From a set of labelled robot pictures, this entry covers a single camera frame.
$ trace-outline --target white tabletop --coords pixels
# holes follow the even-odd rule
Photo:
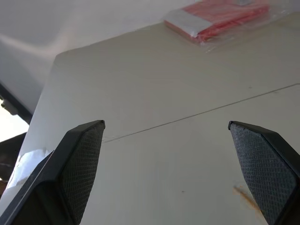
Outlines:
[[[299,146],[299,21],[290,15],[209,54],[162,24],[62,53],[20,155],[105,120],[82,224],[254,224],[232,195],[243,178],[226,126],[265,126]],[[16,191],[5,191],[0,213]]]

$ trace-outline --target table surface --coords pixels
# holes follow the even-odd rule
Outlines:
[[[300,14],[205,53],[162,24],[56,57],[20,155],[105,120],[81,224],[255,224],[229,120],[299,144]],[[18,187],[1,199],[0,213]]]

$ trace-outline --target thin line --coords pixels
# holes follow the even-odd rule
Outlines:
[[[240,103],[240,102],[244,102],[244,101],[247,101],[247,100],[250,100],[250,99],[253,99],[253,98],[257,98],[257,97],[260,97],[260,96],[264,96],[264,95],[273,93],[273,92],[275,92],[275,91],[283,90],[283,89],[290,88],[290,87],[293,87],[293,86],[296,86],[296,85],[300,85],[300,83],[296,83],[296,84],[292,84],[292,85],[289,85],[289,86],[286,86],[286,87],[283,87],[283,88],[279,88],[279,89],[276,89],[276,90],[272,90],[272,91],[269,91],[269,92],[266,92],[266,93],[263,93],[263,94],[260,94],[260,95],[256,95],[256,96],[253,96],[253,97],[249,97],[249,98],[246,98],[246,99],[237,101],[237,102],[229,103],[229,104],[227,104],[227,105],[223,105],[223,106],[220,106],[220,107],[217,107],[217,108],[214,108],[214,109],[210,109],[210,110],[207,110],[207,111],[204,111],[204,112],[201,112],[201,113],[197,113],[197,114],[192,115],[192,116],[187,116],[187,117],[184,117],[184,118],[181,118],[181,119],[178,119],[178,120],[174,120],[174,121],[172,121],[172,122],[164,123],[164,124],[161,124],[161,125],[158,125],[158,126],[155,126],[155,127],[151,127],[151,128],[148,128],[148,129],[144,129],[144,130],[141,130],[141,131],[137,131],[137,132],[134,132],[134,133],[131,133],[131,134],[128,134],[128,135],[124,135],[124,136],[121,136],[121,137],[115,137],[115,138],[113,138],[113,139],[110,139],[110,140],[107,140],[107,141],[103,141],[103,142],[104,142],[104,143],[112,142],[112,141],[121,139],[121,138],[123,138],[123,137],[128,137],[128,136],[135,135],[135,134],[138,134],[138,133],[147,131],[147,130],[151,130],[151,129],[154,129],[154,128],[162,127],[162,126],[164,126],[164,125],[168,125],[168,124],[175,123],[175,122],[178,122],[178,121],[181,121],[181,120],[185,120],[185,119],[188,119],[188,118],[191,118],[191,117],[194,117],[194,116],[198,116],[198,115],[201,115],[201,114],[204,114],[204,113],[209,113],[209,112],[214,111],[214,110],[217,110],[217,109],[221,109],[221,108],[224,108],[224,107],[227,107],[227,106],[230,106],[230,105],[234,105],[234,104],[237,104],[237,103]]]

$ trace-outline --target plastic bag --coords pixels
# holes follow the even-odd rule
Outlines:
[[[169,12],[164,23],[207,51],[290,13],[288,0],[204,0]]]

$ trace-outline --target red package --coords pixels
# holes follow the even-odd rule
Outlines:
[[[193,41],[205,42],[230,28],[268,13],[269,8],[266,0],[206,0],[171,11],[164,22]]]

